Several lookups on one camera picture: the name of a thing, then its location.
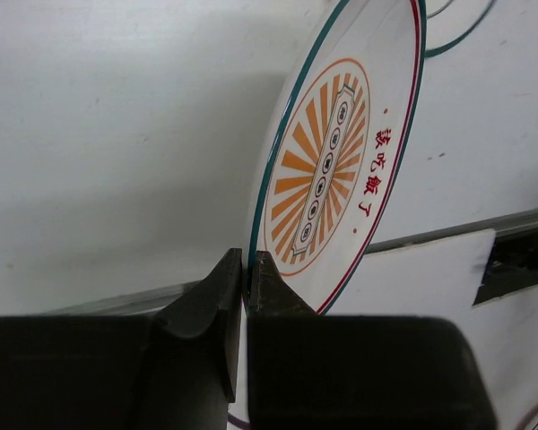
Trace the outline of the white plate orange sunburst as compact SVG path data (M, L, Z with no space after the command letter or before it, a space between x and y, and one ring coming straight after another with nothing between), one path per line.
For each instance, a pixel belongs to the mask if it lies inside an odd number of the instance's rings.
M327 312L371 242L403 161L421 88L422 1L336 1L288 75L261 146L244 263L266 251Z

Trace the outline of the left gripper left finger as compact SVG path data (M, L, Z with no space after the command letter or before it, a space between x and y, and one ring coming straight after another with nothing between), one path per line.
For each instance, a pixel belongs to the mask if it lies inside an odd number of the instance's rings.
M236 399L241 252L152 319L136 398L139 429L224 429Z

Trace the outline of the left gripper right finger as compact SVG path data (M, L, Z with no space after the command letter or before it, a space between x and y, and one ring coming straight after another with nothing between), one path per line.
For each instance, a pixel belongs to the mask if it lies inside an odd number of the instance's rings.
M247 268L247 316L252 315L317 315L283 280L267 251L256 251Z

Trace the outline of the white plate grey flower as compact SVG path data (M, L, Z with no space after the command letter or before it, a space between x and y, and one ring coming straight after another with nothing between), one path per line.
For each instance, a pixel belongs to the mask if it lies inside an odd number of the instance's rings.
M441 55L463 41L483 21L495 0L428 0L425 56Z

